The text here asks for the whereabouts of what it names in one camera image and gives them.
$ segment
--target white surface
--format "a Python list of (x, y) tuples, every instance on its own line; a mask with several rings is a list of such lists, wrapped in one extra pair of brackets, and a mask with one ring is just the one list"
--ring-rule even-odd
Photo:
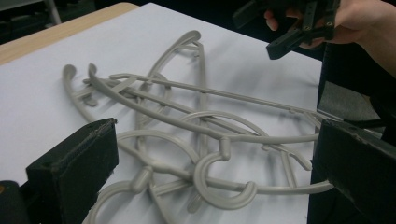
[[(24, 168), (28, 164), (86, 123), (65, 94), (61, 77), (65, 64), (71, 63), (78, 69), (74, 81), (77, 87), (87, 77), (89, 63), (97, 65), (99, 77), (122, 72), (146, 75), (161, 54), (189, 30), (202, 34), (200, 42), (205, 46), (209, 88), (316, 109), (319, 61), (296, 53), (270, 61), (264, 42), (150, 4), (0, 66), (0, 179), (22, 184), (26, 181)], [(163, 74), (173, 81), (197, 84), (195, 64), (183, 55), (176, 56)], [(173, 99), (188, 105), (196, 101), (191, 99), (196, 95), (175, 91)], [(111, 105), (96, 109), (97, 118), (115, 117), (120, 121), (118, 132), (134, 127), (123, 121), (133, 112), (117, 106), (110, 108)], [(290, 113), (243, 102), (211, 96), (209, 109), (233, 112), (253, 121), (270, 135), (302, 135), (314, 131), (312, 125)], [(235, 147), (241, 148), (233, 149), (232, 159), (214, 166), (210, 175), (287, 186), (276, 152), (266, 153), (258, 146)], [(299, 148), (308, 159), (312, 156), (311, 144), (293, 147)], [(162, 150), (152, 155), (180, 163), (179, 158), (183, 156), (177, 153), (171, 148), (169, 153)], [(132, 179), (139, 167), (136, 160), (120, 152), (120, 165), (107, 184)], [(309, 172), (297, 168), (296, 173), (299, 185), (309, 183)], [(222, 211), (205, 204), (197, 214), (189, 215), (186, 205), (193, 193), (193, 189), (187, 189), (164, 196), (178, 223), (306, 223), (307, 195), (258, 195), (253, 203), (240, 210)], [(115, 196), (109, 202), (110, 209), (107, 207), (100, 215), (99, 223), (162, 223), (147, 194), (135, 196), (132, 201), (131, 198), (129, 194)]]

